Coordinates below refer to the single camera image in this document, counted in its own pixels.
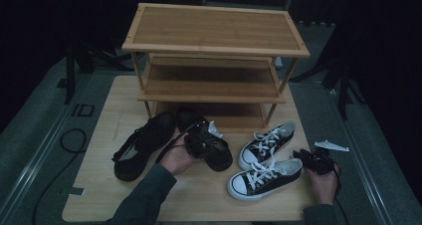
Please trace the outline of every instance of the shoe rack shelf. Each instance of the shoe rack shelf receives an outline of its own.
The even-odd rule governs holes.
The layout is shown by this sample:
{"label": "shoe rack shelf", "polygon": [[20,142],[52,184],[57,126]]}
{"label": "shoe rack shelf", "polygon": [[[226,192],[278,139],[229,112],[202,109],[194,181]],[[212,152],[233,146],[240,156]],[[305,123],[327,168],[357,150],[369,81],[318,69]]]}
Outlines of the shoe rack shelf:
{"label": "shoe rack shelf", "polygon": [[[298,58],[310,55],[286,11],[143,3],[122,48],[149,116],[187,106],[230,132],[267,127]],[[293,58],[281,82],[277,57]]]}

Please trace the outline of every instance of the floor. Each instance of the floor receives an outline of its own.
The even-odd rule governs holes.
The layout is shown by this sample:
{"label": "floor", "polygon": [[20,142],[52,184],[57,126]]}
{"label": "floor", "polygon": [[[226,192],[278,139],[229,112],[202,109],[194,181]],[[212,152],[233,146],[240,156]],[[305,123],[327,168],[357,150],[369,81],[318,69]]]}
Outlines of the floor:
{"label": "floor", "polygon": [[[331,27],[298,24],[312,56],[300,60],[294,76],[314,66],[332,32]],[[65,105],[66,90],[57,88],[65,76],[65,61],[50,70],[0,135],[0,224],[69,224],[63,221],[61,213],[83,154],[66,152],[64,147],[78,151],[81,145],[89,143],[113,78],[134,75],[99,62],[92,75],[76,73],[77,92]],[[288,59],[282,62],[284,65],[278,68],[280,77],[285,73]],[[124,63],[131,67],[130,61]],[[349,224],[420,223],[421,206],[370,109],[349,93],[348,119],[344,120],[336,108],[338,90],[327,90],[320,83],[325,74],[322,71],[289,85],[310,146],[314,141],[328,139],[350,147],[349,153],[331,154],[342,167],[343,187],[338,200]],[[74,128],[84,133],[70,131]],[[339,206],[335,208],[339,224],[346,224]],[[303,224],[303,221],[274,221],[274,224]]]}

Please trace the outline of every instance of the wooden table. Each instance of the wooden table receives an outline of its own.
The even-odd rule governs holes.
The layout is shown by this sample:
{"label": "wooden table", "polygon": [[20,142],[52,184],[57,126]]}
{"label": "wooden table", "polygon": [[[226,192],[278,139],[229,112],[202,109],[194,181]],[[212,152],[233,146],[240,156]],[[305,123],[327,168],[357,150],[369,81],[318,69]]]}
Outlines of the wooden table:
{"label": "wooden table", "polygon": [[[132,182],[122,182],[113,174],[112,155],[136,128],[148,120],[145,107],[137,101],[136,76],[116,77],[84,157],[74,187],[83,188],[83,195],[69,195],[63,218],[69,222],[104,221],[109,219],[121,200],[127,196],[152,165],[157,151],[142,175]],[[270,127],[294,120],[298,127],[293,140],[276,153],[277,160],[288,159],[293,150],[309,149],[307,139],[286,86],[287,102],[275,109]],[[224,133],[223,137],[234,156],[233,165],[223,171],[211,170],[205,162],[178,175],[177,183],[162,204],[159,221],[280,221],[303,219],[302,209],[312,205],[310,182],[303,172],[293,184],[258,202],[239,201],[227,192],[227,182],[241,171],[237,156],[243,145],[253,138],[251,133]]]}

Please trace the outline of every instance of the shoe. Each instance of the shoe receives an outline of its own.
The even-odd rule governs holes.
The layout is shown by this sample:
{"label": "shoe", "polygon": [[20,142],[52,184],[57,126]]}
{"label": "shoe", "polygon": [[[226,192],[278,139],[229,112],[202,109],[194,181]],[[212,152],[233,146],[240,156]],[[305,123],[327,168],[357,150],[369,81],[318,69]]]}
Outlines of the shoe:
{"label": "shoe", "polygon": [[209,122],[200,113],[181,108],[176,114],[177,128],[185,136],[186,150],[196,158],[203,158],[215,171],[224,171],[233,163],[228,143],[218,132],[214,121]]}
{"label": "shoe", "polygon": [[256,201],[283,186],[296,181],[301,176],[302,161],[293,158],[273,162],[265,167],[254,163],[253,169],[235,174],[228,182],[230,195],[238,200]]}
{"label": "shoe", "polygon": [[115,176],[123,181],[135,180],[150,156],[171,140],[175,130],[176,117],[172,112],[162,112],[150,118],[114,154],[111,160],[114,161]]}
{"label": "shoe", "polygon": [[251,170],[252,163],[265,165],[277,150],[292,140],[295,129],[296,123],[288,121],[269,132],[255,132],[255,139],[249,141],[240,151],[239,166],[243,170]]}

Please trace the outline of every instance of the person's arm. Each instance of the person's arm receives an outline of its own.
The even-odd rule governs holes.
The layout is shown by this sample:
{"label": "person's arm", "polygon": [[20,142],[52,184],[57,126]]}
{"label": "person's arm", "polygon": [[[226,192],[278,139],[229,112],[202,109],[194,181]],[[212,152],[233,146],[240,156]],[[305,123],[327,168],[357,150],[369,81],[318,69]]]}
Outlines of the person's arm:
{"label": "person's arm", "polygon": [[186,151],[183,134],[159,163],[152,165],[145,177],[123,199],[113,217],[106,224],[155,224],[161,204],[176,183],[175,175],[184,172],[200,159]]}
{"label": "person's arm", "polygon": [[107,224],[155,224],[161,203],[175,183],[174,176],[161,164],[155,163],[123,199]]}
{"label": "person's arm", "polygon": [[304,209],[305,222],[308,225],[335,225],[338,224],[332,203],[337,190],[337,177],[332,171],[325,175],[306,169],[311,179],[312,191],[317,205]]}
{"label": "person's arm", "polygon": [[336,225],[334,207],[329,204],[318,204],[304,209],[307,225]]}

